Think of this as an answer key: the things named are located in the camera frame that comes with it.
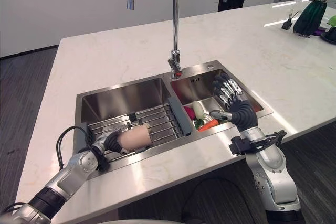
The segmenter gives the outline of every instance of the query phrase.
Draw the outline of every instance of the sink basin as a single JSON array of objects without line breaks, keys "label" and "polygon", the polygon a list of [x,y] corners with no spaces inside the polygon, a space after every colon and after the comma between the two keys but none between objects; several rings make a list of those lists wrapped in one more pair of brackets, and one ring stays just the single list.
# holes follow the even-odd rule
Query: sink basin
[{"label": "sink basin", "polygon": [[[213,81],[215,80],[215,76],[221,73],[228,74],[236,81],[250,101],[254,110],[257,112],[258,117],[269,113],[269,110],[267,108],[263,108],[263,106],[254,97],[251,96],[248,89],[242,83],[240,83],[239,80],[228,73],[227,70],[224,71],[223,69],[216,69],[191,77],[186,77],[171,82],[171,86],[183,106],[192,107],[192,102],[198,101],[201,104],[205,114],[209,114],[212,110],[227,111],[220,98],[214,95],[214,87],[212,85]],[[220,126],[220,130],[233,127],[231,123],[222,123],[225,123],[226,125]]]},{"label": "sink basin", "polygon": [[[75,125],[84,128],[92,141],[113,129],[126,129],[146,123],[152,145],[129,154],[106,152],[110,170],[132,164],[183,144],[234,127],[229,122],[197,131],[183,106],[199,101],[205,111],[225,110],[221,100],[213,94],[212,82],[220,73],[227,73],[243,89],[257,116],[272,113],[218,61],[211,61],[183,69],[180,79],[172,81],[171,73],[164,73],[137,81],[78,94]],[[75,130],[74,149],[85,147],[84,134]]]}]

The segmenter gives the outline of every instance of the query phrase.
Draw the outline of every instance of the marble countertop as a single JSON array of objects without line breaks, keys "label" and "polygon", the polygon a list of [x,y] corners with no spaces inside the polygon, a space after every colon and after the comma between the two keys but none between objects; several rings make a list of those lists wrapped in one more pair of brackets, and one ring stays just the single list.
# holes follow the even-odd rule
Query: marble countertop
[{"label": "marble countertop", "polygon": [[[308,3],[299,0],[183,18],[181,66],[218,60],[274,111],[259,119],[265,133],[284,129],[289,140],[331,122],[336,118],[335,45],[281,29],[281,20],[292,7],[303,10]],[[335,14],[327,8],[325,17]],[[56,140],[74,124],[76,95],[169,72],[172,45],[171,21],[62,39],[16,201],[28,202],[58,172]],[[241,157],[233,156],[228,145],[237,135],[232,128],[93,178],[52,222],[80,222],[235,162]],[[72,142],[70,132],[62,143],[65,161]]]}]

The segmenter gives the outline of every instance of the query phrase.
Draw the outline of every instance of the faucet spout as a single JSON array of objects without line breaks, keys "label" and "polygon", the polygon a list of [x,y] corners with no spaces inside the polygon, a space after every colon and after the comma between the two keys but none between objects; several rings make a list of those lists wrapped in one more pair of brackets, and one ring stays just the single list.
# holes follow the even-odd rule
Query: faucet spout
[{"label": "faucet spout", "polygon": [[[134,10],[134,0],[127,0],[127,9]],[[171,51],[172,58],[175,61],[175,64],[178,68],[178,72],[176,72],[172,68],[172,78],[178,79],[181,76],[182,70],[180,67],[180,50],[178,49],[179,43],[179,19],[180,17],[180,8],[179,8],[179,0],[173,0],[173,50]]]}]

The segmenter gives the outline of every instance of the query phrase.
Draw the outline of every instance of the kitchen faucet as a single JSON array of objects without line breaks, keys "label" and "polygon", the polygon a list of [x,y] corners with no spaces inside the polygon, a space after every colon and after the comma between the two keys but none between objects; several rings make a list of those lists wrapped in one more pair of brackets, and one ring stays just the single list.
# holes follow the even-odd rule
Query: kitchen faucet
[{"label": "kitchen faucet", "polygon": [[[134,10],[134,0],[127,0],[127,9]],[[179,0],[173,0],[173,50],[171,51],[171,58],[168,60],[169,65],[172,68],[172,79],[178,79],[182,75],[182,69],[180,66],[180,50],[178,49],[179,42]]]}]

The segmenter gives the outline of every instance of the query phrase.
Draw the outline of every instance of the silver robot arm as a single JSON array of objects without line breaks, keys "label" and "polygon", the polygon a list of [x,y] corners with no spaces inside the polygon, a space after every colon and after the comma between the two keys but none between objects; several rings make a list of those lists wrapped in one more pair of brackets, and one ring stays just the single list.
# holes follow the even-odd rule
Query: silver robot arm
[{"label": "silver robot arm", "polygon": [[13,215],[0,216],[0,224],[50,224],[50,220],[85,183],[86,179],[99,165],[107,162],[102,154],[105,150],[120,151],[117,135],[98,139],[91,145],[90,151],[74,155],[68,165],[60,170],[27,204],[20,207]]},{"label": "silver robot arm", "polygon": [[227,111],[215,110],[210,115],[237,126],[240,137],[232,139],[230,150],[233,154],[246,155],[268,222],[305,223],[296,185],[287,172],[285,155],[277,146],[286,133],[265,136],[241,88],[226,74],[216,76],[213,85]]}]

